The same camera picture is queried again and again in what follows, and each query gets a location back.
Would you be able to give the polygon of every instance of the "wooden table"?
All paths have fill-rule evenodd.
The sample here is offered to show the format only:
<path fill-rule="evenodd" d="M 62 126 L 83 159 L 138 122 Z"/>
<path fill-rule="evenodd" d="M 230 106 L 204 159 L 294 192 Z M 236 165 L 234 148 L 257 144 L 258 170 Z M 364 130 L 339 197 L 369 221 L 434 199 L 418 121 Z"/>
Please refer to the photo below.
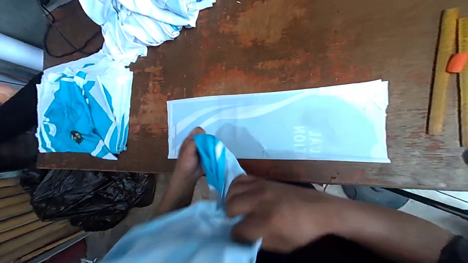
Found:
<path fill-rule="evenodd" d="M 446 131 L 426 135 L 439 19 L 463 0 L 220 0 L 200 12 L 195 29 L 150 47 L 134 72 L 128 149 L 117 161 L 89 154 L 40 154 L 42 168 L 170 173 L 166 101 L 223 94 L 389 80 L 387 145 L 391 164 L 340 161 L 240 160 L 268 178 L 402 188 L 468 190 L 467 158 L 459 147 L 455 81 Z M 73 43 L 99 27 L 77 1 L 56 11 Z M 52 52 L 70 47 L 51 32 Z M 90 50 L 99 47 L 102 38 Z M 52 66 L 80 58 L 45 58 Z"/>

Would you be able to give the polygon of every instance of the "folded shirt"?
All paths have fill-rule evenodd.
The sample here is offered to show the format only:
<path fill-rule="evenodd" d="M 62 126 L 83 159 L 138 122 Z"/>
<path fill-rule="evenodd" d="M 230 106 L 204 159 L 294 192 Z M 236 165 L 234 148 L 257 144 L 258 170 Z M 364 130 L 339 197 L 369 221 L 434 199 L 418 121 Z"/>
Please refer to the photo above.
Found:
<path fill-rule="evenodd" d="M 132 79 L 102 51 L 45 70 L 37 84 L 39 152 L 117 160 L 126 149 Z"/>

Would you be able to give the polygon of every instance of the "hand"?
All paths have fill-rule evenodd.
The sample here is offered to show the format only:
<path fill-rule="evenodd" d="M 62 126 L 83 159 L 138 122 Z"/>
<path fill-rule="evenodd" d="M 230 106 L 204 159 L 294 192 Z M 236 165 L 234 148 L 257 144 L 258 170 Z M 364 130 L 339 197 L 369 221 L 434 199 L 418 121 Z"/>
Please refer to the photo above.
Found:
<path fill-rule="evenodd" d="M 333 233 L 340 224 L 334 212 L 347 201 L 312 189 L 239 176 L 231 183 L 226 208 L 229 217 L 247 215 L 232 229 L 234 239 L 263 238 L 264 249 L 288 253 Z"/>
<path fill-rule="evenodd" d="M 203 168 L 200 164 L 197 146 L 193 140 L 193 136 L 199 133 L 205 133 L 205 131 L 197 127 L 192 130 L 183 141 L 180 147 L 179 157 L 175 163 L 173 176 L 182 176 L 197 181 L 203 175 Z"/>
<path fill-rule="evenodd" d="M 239 176 L 226 197 L 230 217 L 246 215 L 231 236 L 288 253 L 328 234 L 396 262 L 437 262 L 453 234 L 424 219 L 311 189 Z"/>
<path fill-rule="evenodd" d="M 205 133 L 205 131 L 197 127 L 183 141 L 171 181 L 155 216 L 190 205 L 195 185 L 203 175 L 197 145 L 193 140 L 193 136 L 199 133 Z"/>

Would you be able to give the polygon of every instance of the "yellow ruler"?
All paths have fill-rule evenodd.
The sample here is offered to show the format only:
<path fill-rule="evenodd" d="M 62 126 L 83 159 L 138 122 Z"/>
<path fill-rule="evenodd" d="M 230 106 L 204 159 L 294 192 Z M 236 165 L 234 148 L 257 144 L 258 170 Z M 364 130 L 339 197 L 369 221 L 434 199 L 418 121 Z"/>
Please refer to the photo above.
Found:
<path fill-rule="evenodd" d="M 468 53 L 468 17 L 458 22 L 458 52 Z M 458 76 L 460 84 L 461 146 L 468 148 L 468 66 Z"/>
<path fill-rule="evenodd" d="M 457 20 L 459 15 L 459 8 L 451 8 L 445 10 L 442 16 L 434 84 L 432 87 L 431 109 L 429 111 L 429 134 L 441 134 L 444 126 L 447 87 L 450 77 L 450 74 L 446 72 L 446 68 L 450 57 L 455 52 Z"/>

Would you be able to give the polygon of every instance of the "floor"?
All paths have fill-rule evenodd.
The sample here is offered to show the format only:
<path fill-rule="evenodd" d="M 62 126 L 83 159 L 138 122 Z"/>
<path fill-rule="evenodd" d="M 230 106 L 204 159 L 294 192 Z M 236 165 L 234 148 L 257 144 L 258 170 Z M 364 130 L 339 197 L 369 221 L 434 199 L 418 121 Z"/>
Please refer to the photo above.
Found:
<path fill-rule="evenodd" d="M 101 259 L 132 226 L 150 220 L 162 199 L 162 195 L 168 186 L 170 177 L 171 175 L 156 175 L 156 193 L 154 195 L 154 201 L 150 206 L 144 208 L 134 208 L 130 211 L 127 218 L 125 218 L 115 228 L 107 231 L 93 233 L 88 236 L 87 259 Z M 317 190 L 324 191 L 325 185 L 320 186 L 318 184 L 314 184 L 314 186 Z M 468 210 L 468 192 L 411 189 L 406 190 Z M 341 186 L 339 185 L 328 185 L 325 189 L 325 192 L 334 196 L 346 197 Z M 202 177 L 197 183 L 192 202 L 209 199 L 208 193 L 209 191 L 206 178 Z M 400 208 L 400 210 L 433 222 L 434 224 L 448 229 L 455 234 L 468 236 L 468 221 L 465 221 L 455 215 L 446 213 L 413 200 L 409 200 L 407 204 Z"/>
<path fill-rule="evenodd" d="M 314 184 L 314 186 L 319 191 L 323 191 L 324 189 L 324 187 L 318 184 Z M 453 205 L 455 207 L 468 210 L 468 192 L 415 189 L 405 190 L 448 205 Z M 326 187 L 325 192 L 334 196 L 346 197 L 340 185 L 330 184 Z M 423 218 L 441 226 L 442 228 L 450 230 L 455 234 L 468 236 L 468 221 L 465 221 L 458 216 L 449 214 L 411 199 L 399 210 Z"/>

